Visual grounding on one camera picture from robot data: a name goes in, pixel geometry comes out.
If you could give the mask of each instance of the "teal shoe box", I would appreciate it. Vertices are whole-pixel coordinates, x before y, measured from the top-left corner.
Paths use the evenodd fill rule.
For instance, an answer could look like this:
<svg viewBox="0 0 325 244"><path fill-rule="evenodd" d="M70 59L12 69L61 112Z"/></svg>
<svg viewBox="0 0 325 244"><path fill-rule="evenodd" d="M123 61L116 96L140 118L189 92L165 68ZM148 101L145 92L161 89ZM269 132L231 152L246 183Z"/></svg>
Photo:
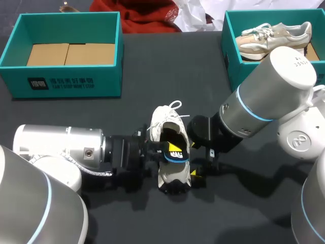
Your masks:
<svg viewBox="0 0 325 244"><path fill-rule="evenodd" d="M34 44L56 43L115 44L114 63L27 66ZM21 14L0 59L0 75L14 98L118 97L122 62L119 12Z"/></svg>
<svg viewBox="0 0 325 244"><path fill-rule="evenodd" d="M236 44L236 37L246 29L263 23L299 25L309 21L312 25L311 44L319 61L311 61L317 84L325 84L325 11L323 9L300 10L248 10L226 11L221 34L221 48L231 89L234 91L255 69L259 62L243 62Z"/></svg>

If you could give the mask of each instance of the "cardboard insert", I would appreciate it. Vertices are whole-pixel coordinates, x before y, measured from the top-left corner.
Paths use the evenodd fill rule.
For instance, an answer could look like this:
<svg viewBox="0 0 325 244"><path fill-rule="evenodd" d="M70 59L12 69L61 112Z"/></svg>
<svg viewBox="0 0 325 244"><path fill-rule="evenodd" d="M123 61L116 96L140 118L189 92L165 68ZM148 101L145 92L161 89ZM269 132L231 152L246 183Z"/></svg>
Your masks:
<svg viewBox="0 0 325 244"><path fill-rule="evenodd" d="M34 44L27 66L112 65L115 44Z"/></svg>
<svg viewBox="0 0 325 244"><path fill-rule="evenodd" d="M313 46L311 45L311 43L308 44L307 46L307 53L305 54L305 57L309 60L309 61L319 61L319 57L315 51L315 49L313 48ZM250 60L244 60L242 57L243 62L245 63L249 63L249 62L256 62L256 61L250 61Z"/></svg>

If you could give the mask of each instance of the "shoe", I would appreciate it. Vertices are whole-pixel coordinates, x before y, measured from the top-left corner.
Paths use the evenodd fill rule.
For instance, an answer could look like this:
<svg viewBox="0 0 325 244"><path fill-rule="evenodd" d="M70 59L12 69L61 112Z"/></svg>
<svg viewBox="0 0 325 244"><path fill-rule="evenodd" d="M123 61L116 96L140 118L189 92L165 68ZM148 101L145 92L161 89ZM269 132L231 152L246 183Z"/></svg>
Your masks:
<svg viewBox="0 0 325 244"><path fill-rule="evenodd" d="M163 152L164 159L159 162L158 188L164 193L186 192L191 187L189 167L189 141L182 117L175 110L180 101L169 106L159 106L152 114L150 129L151 141L169 143L169 151Z"/></svg>
<svg viewBox="0 0 325 244"><path fill-rule="evenodd" d="M261 24L256 28L247 29L236 38L240 55L249 60L261 60L273 49L287 46L304 55L304 48L311 39L311 23L287 26L279 23L274 26Z"/></svg>

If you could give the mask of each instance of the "red cloth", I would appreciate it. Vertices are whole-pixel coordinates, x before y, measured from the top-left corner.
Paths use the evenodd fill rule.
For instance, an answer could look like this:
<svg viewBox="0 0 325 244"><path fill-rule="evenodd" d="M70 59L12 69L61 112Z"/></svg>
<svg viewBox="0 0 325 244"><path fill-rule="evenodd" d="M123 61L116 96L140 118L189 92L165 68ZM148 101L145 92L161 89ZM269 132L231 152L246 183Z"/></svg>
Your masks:
<svg viewBox="0 0 325 244"><path fill-rule="evenodd" d="M119 11L124 33L179 31L166 17L167 15L173 17L178 13L178 8L172 0L94 0L89 10Z"/></svg>

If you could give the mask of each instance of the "screw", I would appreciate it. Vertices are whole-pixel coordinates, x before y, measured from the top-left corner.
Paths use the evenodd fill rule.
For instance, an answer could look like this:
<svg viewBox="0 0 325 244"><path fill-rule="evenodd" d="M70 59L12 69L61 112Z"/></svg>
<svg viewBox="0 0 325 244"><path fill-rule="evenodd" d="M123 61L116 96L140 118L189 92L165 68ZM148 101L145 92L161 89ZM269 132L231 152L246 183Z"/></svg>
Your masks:
<svg viewBox="0 0 325 244"><path fill-rule="evenodd" d="M86 156L87 157L91 157L92 156L92 150L87 150L86 152L85 152L85 154L86 154Z"/></svg>

